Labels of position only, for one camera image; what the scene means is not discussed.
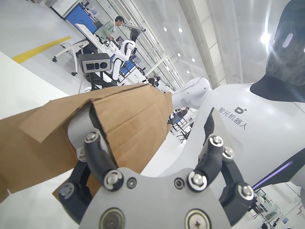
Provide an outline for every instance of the screw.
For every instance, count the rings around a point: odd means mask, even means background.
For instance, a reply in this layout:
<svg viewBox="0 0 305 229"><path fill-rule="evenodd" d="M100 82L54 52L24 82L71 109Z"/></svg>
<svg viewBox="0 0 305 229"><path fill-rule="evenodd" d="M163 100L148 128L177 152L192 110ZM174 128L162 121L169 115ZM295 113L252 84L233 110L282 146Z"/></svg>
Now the screw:
<svg viewBox="0 0 305 229"><path fill-rule="evenodd" d="M192 210L186 215L187 229L210 229L207 215L200 210Z"/></svg>
<svg viewBox="0 0 305 229"><path fill-rule="evenodd" d="M117 208L108 209L100 219L100 229L123 229L125 227L125 216Z"/></svg>
<svg viewBox="0 0 305 229"><path fill-rule="evenodd" d="M234 151L233 151L233 149L231 149L229 147L225 147L224 151L222 153L222 156L224 158L224 161L229 162L229 161L233 160L233 158L234 158Z"/></svg>
<svg viewBox="0 0 305 229"><path fill-rule="evenodd" d="M59 190L59 193L64 196L64 199L68 199L74 192L74 185L70 182L64 184Z"/></svg>
<svg viewBox="0 0 305 229"><path fill-rule="evenodd" d="M123 181L120 180L124 180L122 173L116 169L110 170L104 176L104 187L109 191L117 191L123 185Z"/></svg>
<svg viewBox="0 0 305 229"><path fill-rule="evenodd" d="M111 175L107 178L107 183L114 185L119 181L119 178L116 173L111 173Z"/></svg>
<svg viewBox="0 0 305 229"><path fill-rule="evenodd" d="M216 147L221 147L224 144L223 139L218 135L211 136L209 138L209 141L212 145L214 145Z"/></svg>
<svg viewBox="0 0 305 229"><path fill-rule="evenodd" d="M229 157L232 157L233 156L233 150L229 147L225 147L225 150L224 150L224 153L229 156Z"/></svg>
<svg viewBox="0 0 305 229"><path fill-rule="evenodd" d="M184 181L182 178L176 178L174 181L174 185L178 190L181 190L184 188Z"/></svg>
<svg viewBox="0 0 305 229"><path fill-rule="evenodd" d="M68 186L63 186L59 193L62 194L63 196L68 195L71 192L72 188L68 187Z"/></svg>
<svg viewBox="0 0 305 229"><path fill-rule="evenodd" d="M192 181L197 186L203 185L203 177L202 177L202 175L195 174L195 176L192 178Z"/></svg>
<svg viewBox="0 0 305 229"><path fill-rule="evenodd" d="M244 194L247 197L251 196L252 192L253 192L253 190L249 186L244 186L242 188L242 194Z"/></svg>
<svg viewBox="0 0 305 229"><path fill-rule="evenodd" d="M89 133L89 134L87 134L85 141L92 142L92 141L96 140L97 137L98 137L97 133Z"/></svg>
<svg viewBox="0 0 305 229"><path fill-rule="evenodd" d="M243 197L243 199L245 200L252 200L254 197L254 191L251 188L251 186L247 185L247 186L237 186L237 190L239 192L239 194Z"/></svg>
<svg viewBox="0 0 305 229"><path fill-rule="evenodd" d="M137 180L134 177L131 177L127 180L127 188L133 189L137 185Z"/></svg>
<svg viewBox="0 0 305 229"><path fill-rule="evenodd" d="M188 186L193 191L201 192L207 187L207 178L192 171L188 175Z"/></svg>

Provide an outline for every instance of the cable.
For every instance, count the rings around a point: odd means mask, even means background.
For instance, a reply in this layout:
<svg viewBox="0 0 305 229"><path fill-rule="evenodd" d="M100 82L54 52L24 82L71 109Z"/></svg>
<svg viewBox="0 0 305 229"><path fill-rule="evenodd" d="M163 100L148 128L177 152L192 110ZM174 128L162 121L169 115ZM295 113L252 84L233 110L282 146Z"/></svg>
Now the cable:
<svg viewBox="0 0 305 229"><path fill-rule="evenodd" d="M70 43L63 43L63 44L61 44L61 46L64 47L65 49L66 49L66 47L63 46L65 44L68 44L69 46L71 46ZM68 53L69 53L70 56L74 57L73 54L71 53L71 50L68 50Z"/></svg>
<svg viewBox="0 0 305 229"><path fill-rule="evenodd" d="M82 84L82 82L83 82L83 78L84 78L84 75L82 75L82 77L81 77L81 84ZM80 93L80 91L81 91L81 84L79 85L78 94L79 94L79 93Z"/></svg>
<svg viewBox="0 0 305 229"><path fill-rule="evenodd" d="M204 76L207 76L207 75L213 75L215 78L216 78L216 80L217 80L217 82L218 82L218 85L220 85L220 83L219 83L219 81L218 81L218 78L214 75L214 74L211 74L211 73L207 73L207 74L205 74L205 75L203 75L203 76L201 76L200 77L200 79L195 83L195 84L192 84L192 85L190 85L189 87L187 87L187 88L184 88L183 90L181 90L181 91L176 91L176 92L174 92L173 93L173 95L175 94L175 93L180 93L180 92L183 92L183 91L185 91L185 90L187 90L187 89L189 89L190 87L192 87L192 86L195 86L195 85L197 85L198 83L199 83L199 81L204 77Z"/></svg>

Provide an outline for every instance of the small white robot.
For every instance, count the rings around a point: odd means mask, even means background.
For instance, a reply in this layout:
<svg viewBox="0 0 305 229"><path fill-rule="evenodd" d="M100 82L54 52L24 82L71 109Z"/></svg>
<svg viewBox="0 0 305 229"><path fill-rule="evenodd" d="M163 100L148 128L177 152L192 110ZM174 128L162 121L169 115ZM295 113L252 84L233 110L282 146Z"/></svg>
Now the small white robot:
<svg viewBox="0 0 305 229"><path fill-rule="evenodd" d="M140 31L136 29L131 29L130 40L124 40L121 45L121 49L118 49L115 45L110 45L110 50L114 53L111 57L112 68L109 72L112 74L113 80L119 79L120 68L124 65L126 61L129 60L130 55L133 53L135 48L135 41L139 36Z"/></svg>

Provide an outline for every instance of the ceiling light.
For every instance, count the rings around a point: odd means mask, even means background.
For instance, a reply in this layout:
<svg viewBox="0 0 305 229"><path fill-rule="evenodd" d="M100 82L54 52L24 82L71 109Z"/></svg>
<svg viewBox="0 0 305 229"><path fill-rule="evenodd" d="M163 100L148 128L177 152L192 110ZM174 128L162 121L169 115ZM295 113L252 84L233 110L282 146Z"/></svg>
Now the ceiling light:
<svg viewBox="0 0 305 229"><path fill-rule="evenodd" d="M270 35L267 34L267 33L263 34L263 35L260 37L260 41L261 41L263 44L269 43L269 41L270 41Z"/></svg>

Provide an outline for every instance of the yellow floor line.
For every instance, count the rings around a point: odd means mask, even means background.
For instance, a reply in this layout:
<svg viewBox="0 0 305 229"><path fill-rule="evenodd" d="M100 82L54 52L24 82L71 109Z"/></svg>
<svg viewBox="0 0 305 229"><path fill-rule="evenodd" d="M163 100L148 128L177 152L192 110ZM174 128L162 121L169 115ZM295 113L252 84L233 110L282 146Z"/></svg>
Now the yellow floor line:
<svg viewBox="0 0 305 229"><path fill-rule="evenodd" d="M64 41L67 41L69 39L71 39L72 37L64 37L64 38L61 38L61 39L58 39L58 40L55 40L53 42L50 42L50 43L47 43L45 45L41 45L41 46L38 46L32 50L29 50L29 51L26 51L24 53L21 53L15 57L12 58L12 60L16 61L18 64L21 64L22 62L24 62L25 60L28 60L29 58L32 58L34 57L35 55L55 46L55 45L58 45Z"/></svg>

